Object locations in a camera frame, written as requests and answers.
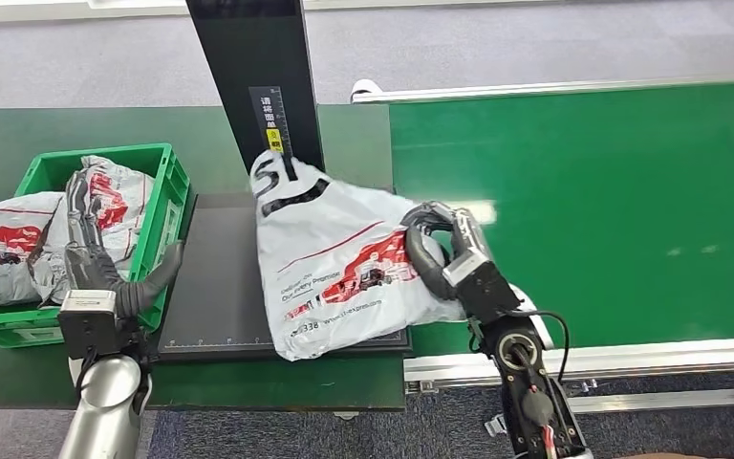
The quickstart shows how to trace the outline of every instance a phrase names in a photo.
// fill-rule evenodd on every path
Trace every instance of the red printed logo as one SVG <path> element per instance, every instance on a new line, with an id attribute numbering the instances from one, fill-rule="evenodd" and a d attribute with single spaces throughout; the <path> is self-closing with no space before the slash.
<path id="1" fill-rule="evenodd" d="M 0 227 L 0 265 L 24 261 L 37 244 L 37 227 Z"/>
<path id="2" fill-rule="evenodd" d="M 122 222 L 128 205 L 122 200 L 122 195 L 111 188 L 111 178 L 102 172 L 95 172 L 89 183 L 92 199 L 99 199 L 100 208 L 97 213 L 97 227 L 101 230 L 111 228 Z"/>
<path id="3" fill-rule="evenodd" d="M 325 301 L 341 303 L 372 287 L 414 279 L 418 274 L 406 255 L 403 234 L 403 230 L 395 231 L 361 248 L 356 259 L 345 267 L 342 278 L 322 292 Z"/>

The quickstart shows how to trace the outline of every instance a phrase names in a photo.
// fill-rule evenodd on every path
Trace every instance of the green bin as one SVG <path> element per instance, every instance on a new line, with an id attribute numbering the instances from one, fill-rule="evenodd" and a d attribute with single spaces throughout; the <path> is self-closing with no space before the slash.
<path id="1" fill-rule="evenodd" d="M 80 157 L 87 155 L 107 158 L 155 178 L 131 264 L 130 280 L 143 279 L 159 264 L 164 248 L 179 236 L 189 178 L 169 143 L 59 151 L 43 153 L 32 160 L 15 196 L 63 191 L 69 177 L 82 168 Z M 140 316 L 141 324 L 148 330 L 156 330 L 162 322 L 166 294 L 165 290 L 154 307 Z M 57 311 L 57 308 L 38 309 L 36 303 L 0 306 L 0 346 L 62 342 Z"/>

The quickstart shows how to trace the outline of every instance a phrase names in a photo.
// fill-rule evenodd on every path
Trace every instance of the white plastic mailer bag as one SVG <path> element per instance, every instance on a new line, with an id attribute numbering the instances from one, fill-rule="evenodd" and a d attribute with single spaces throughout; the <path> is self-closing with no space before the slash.
<path id="1" fill-rule="evenodd" d="M 27 260 L 62 199 L 42 192 L 0 202 L 0 305 L 40 300 Z"/>
<path id="2" fill-rule="evenodd" d="M 463 318 L 456 301 L 429 293 L 407 257 L 399 222 L 412 201 L 274 151 L 257 158 L 250 178 L 266 312 L 281 357 L 313 359 L 408 325 Z"/>

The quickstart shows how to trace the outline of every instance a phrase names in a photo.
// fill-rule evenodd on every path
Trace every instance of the cable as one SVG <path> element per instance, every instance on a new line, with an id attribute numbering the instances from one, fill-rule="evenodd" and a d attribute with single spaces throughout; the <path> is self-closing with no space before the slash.
<path id="1" fill-rule="evenodd" d="M 544 442 L 548 459 L 558 459 L 558 453 L 555 451 L 555 432 L 551 426 L 544 426 Z"/>
<path id="2" fill-rule="evenodd" d="M 83 358 L 83 363 L 80 365 L 80 374 L 77 375 L 77 382 L 75 382 L 75 393 L 78 399 L 80 398 L 80 393 L 83 391 L 83 379 L 86 377 L 86 372 L 96 361 L 97 351 L 94 347 L 89 346 L 86 351 L 86 357 Z"/>
<path id="3" fill-rule="evenodd" d="M 506 311 L 505 314 L 512 317 L 547 316 L 558 320 L 564 332 L 564 358 L 561 360 L 561 369 L 558 371 L 558 382 L 561 383 L 564 379 L 564 369 L 567 368 L 567 358 L 570 356 L 570 329 L 564 318 L 553 311 Z"/>

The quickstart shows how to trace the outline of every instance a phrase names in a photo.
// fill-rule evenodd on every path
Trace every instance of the black cable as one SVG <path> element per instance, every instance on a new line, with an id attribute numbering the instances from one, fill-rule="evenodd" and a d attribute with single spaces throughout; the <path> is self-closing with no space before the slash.
<path id="1" fill-rule="evenodd" d="M 94 365 L 95 361 L 97 361 L 97 352 L 94 347 L 89 346 L 86 357 L 83 358 L 83 363 L 80 365 L 80 374 L 77 375 L 77 382 L 75 383 L 75 393 L 78 399 L 83 391 L 83 379 L 86 377 L 86 372 Z"/>
<path id="2" fill-rule="evenodd" d="M 558 371 L 558 382 L 561 383 L 561 380 L 564 379 L 564 369 L 567 367 L 567 358 L 570 356 L 570 329 L 564 318 L 553 311 L 506 311 L 505 314 L 512 317 L 547 316 L 558 320 L 564 332 L 564 358 L 561 360 L 561 369 Z"/>
<path id="3" fill-rule="evenodd" d="M 533 368 L 533 364 L 530 363 L 530 355 L 528 349 L 524 344 L 514 343 L 510 346 L 510 352 L 519 358 L 519 362 L 528 371 L 528 383 L 530 386 L 536 386 L 536 369 Z"/>

